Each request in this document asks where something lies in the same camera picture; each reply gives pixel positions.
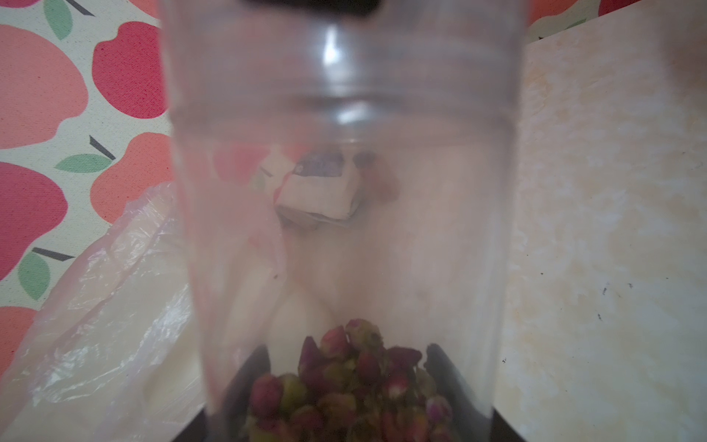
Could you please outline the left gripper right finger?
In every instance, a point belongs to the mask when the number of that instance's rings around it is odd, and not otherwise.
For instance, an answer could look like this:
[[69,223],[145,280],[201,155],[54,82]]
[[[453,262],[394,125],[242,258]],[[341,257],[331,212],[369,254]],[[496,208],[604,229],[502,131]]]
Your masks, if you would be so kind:
[[475,403],[471,387],[440,345],[427,346],[425,369],[451,405],[460,441],[525,442],[495,408]]

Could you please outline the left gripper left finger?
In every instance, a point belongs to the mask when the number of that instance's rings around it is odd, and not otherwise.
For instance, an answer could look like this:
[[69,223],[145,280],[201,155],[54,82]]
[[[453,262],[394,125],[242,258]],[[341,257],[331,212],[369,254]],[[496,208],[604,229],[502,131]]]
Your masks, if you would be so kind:
[[172,442],[248,441],[240,433],[246,424],[250,390],[259,376],[271,371],[268,348],[260,345],[233,377],[220,408],[213,414],[200,410]]

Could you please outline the clear tea jar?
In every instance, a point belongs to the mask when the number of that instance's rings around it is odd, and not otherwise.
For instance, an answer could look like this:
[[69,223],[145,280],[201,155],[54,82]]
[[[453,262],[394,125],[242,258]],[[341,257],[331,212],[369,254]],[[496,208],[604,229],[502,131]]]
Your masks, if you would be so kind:
[[487,441],[524,1],[162,1],[210,441]]

